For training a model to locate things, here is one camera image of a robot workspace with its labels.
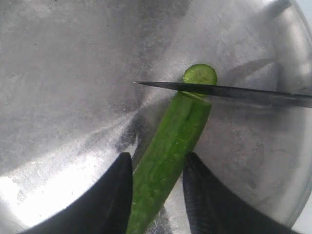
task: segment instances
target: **knife blade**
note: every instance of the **knife blade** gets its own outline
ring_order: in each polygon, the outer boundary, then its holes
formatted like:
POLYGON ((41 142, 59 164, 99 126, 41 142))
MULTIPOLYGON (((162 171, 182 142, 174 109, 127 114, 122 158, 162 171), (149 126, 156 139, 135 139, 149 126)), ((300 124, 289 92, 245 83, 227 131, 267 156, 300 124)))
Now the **knife blade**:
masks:
POLYGON ((303 94, 292 94, 286 92, 274 92, 208 84, 187 84, 179 82, 136 81, 135 83, 188 93, 205 94, 211 97, 215 96, 239 99, 260 105, 312 108, 312 96, 303 94))

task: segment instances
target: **green cucumber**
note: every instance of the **green cucumber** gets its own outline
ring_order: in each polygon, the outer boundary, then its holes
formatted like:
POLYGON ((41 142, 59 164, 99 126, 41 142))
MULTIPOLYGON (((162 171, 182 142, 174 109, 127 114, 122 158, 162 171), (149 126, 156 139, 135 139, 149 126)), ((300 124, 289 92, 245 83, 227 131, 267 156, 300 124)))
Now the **green cucumber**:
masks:
MULTIPOLYGON (((191 66, 183 76, 183 82, 187 83, 216 85, 216 81, 215 70, 206 64, 191 66)), ((178 92, 171 101, 134 171, 127 234, 146 232, 181 175, 184 157, 196 146, 211 109, 200 97, 178 92)))

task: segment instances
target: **cucumber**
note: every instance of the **cucumber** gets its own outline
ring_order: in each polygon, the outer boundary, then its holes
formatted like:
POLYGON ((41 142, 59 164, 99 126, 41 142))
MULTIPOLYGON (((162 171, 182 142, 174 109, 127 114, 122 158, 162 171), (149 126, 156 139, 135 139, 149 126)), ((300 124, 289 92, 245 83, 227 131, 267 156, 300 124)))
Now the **cucumber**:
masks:
MULTIPOLYGON (((215 70, 206 64, 191 66, 183 76, 187 83, 215 85, 216 81, 215 70)), ((166 110, 134 171, 127 234, 146 232, 181 175, 184 157, 196 146, 211 109, 200 97, 178 92, 166 110)))

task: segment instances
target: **stainless steel bowl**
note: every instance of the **stainless steel bowl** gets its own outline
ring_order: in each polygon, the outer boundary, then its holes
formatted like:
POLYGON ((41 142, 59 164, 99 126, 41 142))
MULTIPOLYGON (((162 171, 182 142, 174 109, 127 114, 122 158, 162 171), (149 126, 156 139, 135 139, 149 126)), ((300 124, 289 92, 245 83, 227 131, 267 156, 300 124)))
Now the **stainless steel bowl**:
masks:
MULTIPOLYGON (((312 87, 311 34, 292 0, 3 0, 0 17, 2 234, 68 206, 119 152, 139 160, 174 93, 133 80, 178 80, 204 62, 220 85, 312 87)), ((311 118, 214 105, 196 152, 291 226, 311 193, 311 118)), ((178 181, 152 229, 188 234, 187 223, 178 181)))

